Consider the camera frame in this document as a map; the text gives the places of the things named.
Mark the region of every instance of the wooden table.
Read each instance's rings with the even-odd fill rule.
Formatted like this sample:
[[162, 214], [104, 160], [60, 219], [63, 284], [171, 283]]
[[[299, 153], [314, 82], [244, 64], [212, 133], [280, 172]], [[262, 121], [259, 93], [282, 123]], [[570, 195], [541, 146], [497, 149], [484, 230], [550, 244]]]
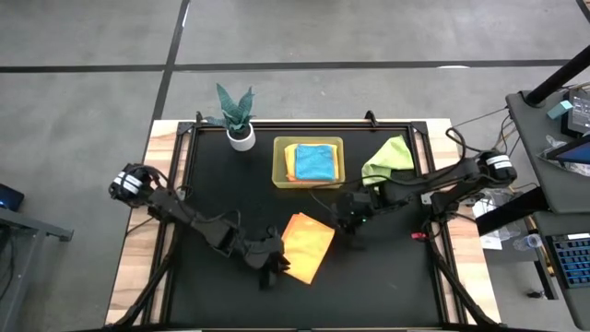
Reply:
[[[258, 122], [285, 122], [285, 120], [258, 120]], [[334, 120], [296, 120], [300, 121], [332, 121]], [[380, 122], [403, 122], [412, 120], [380, 120]], [[448, 139], [444, 131], [451, 126], [449, 119], [414, 119], [413, 121], [425, 121], [428, 124], [429, 136], [431, 139], [432, 155], [434, 163], [438, 168], [446, 167], [456, 163], [459, 160], [457, 145]], [[164, 174], [168, 174], [171, 167], [171, 156], [176, 138], [176, 128], [178, 120], [160, 120], [154, 122], [149, 142], [147, 145], [146, 157], [143, 162], [147, 165], [160, 169]], [[424, 172], [428, 171], [424, 148], [419, 135], [417, 145], [420, 156], [420, 165]], [[183, 176], [184, 157], [188, 144], [184, 142], [179, 162], [177, 174], [178, 182]], [[470, 208], [462, 208], [462, 214], [472, 216]], [[129, 221], [129, 228], [134, 227], [143, 220], [148, 219], [145, 209], [134, 210]], [[451, 235], [451, 242], [454, 252], [455, 264], [457, 266], [459, 278], [466, 287], [471, 297], [483, 309], [483, 311], [494, 321], [500, 322], [500, 314], [494, 298], [491, 287], [490, 275], [486, 265], [486, 258], [479, 241], [478, 227], [470, 220], [454, 219], [448, 224]], [[152, 257], [156, 244], [158, 233], [158, 222], [153, 220], [143, 227], [131, 233], [124, 243], [124, 249], [119, 262], [119, 269], [112, 291], [111, 303], [106, 316], [106, 323], [114, 323], [121, 318], [129, 306], [134, 302], [137, 295], [148, 282], [149, 270], [152, 263]], [[457, 321], [456, 310], [454, 306], [454, 296], [450, 285], [443, 278], [443, 287], [449, 318], [451, 322]], [[161, 305], [161, 293], [165, 278], [159, 285], [156, 293], [156, 301], [153, 306], [152, 320], [159, 317]]]

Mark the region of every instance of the black pole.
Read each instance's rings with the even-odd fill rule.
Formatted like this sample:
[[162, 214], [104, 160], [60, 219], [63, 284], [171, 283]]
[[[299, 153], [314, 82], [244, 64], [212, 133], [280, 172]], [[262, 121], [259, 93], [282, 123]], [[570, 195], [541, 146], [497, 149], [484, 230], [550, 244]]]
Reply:
[[563, 85], [576, 77], [590, 65], [590, 45], [579, 52], [570, 62], [558, 69], [545, 82], [526, 95], [525, 101], [530, 106], [537, 106], [551, 93], [563, 87]]

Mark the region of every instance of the blue cloth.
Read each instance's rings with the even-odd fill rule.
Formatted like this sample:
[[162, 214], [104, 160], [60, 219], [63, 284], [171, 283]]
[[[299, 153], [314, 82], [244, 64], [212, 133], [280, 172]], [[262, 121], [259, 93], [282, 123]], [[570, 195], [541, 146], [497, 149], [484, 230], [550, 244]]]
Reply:
[[334, 154], [327, 145], [295, 148], [295, 177], [299, 180], [334, 181]]

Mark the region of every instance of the white pot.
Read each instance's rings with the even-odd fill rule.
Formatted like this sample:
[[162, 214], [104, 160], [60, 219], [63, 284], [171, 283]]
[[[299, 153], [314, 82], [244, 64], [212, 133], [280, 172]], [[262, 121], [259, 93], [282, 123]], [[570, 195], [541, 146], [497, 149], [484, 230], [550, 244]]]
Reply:
[[256, 143], [256, 135], [254, 134], [254, 128], [252, 127], [252, 124], [248, 125], [250, 126], [250, 135], [248, 135], [248, 137], [245, 139], [234, 139], [231, 137], [230, 131], [226, 131], [226, 135], [230, 139], [232, 148], [235, 148], [238, 151], [247, 151], [254, 146], [254, 143]]

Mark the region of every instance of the orange cloth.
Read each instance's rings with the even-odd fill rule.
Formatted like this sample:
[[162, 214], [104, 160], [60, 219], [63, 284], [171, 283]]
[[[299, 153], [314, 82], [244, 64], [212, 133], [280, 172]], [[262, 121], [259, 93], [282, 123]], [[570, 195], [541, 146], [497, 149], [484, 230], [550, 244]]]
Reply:
[[334, 232], [323, 223], [302, 213], [293, 215], [282, 236], [285, 258], [290, 262], [286, 273], [306, 284], [312, 284], [313, 277], [334, 238]]
[[[299, 181], [299, 182], [315, 182], [312, 180], [298, 180], [295, 177], [295, 149], [299, 144], [291, 144], [285, 148], [285, 162], [287, 163], [287, 179], [289, 181]], [[334, 176], [336, 180], [340, 178], [339, 169], [338, 169], [338, 154], [337, 154], [337, 146], [334, 144], [303, 144], [304, 146], [315, 147], [319, 145], [327, 145], [332, 148], [332, 156], [334, 158]]]

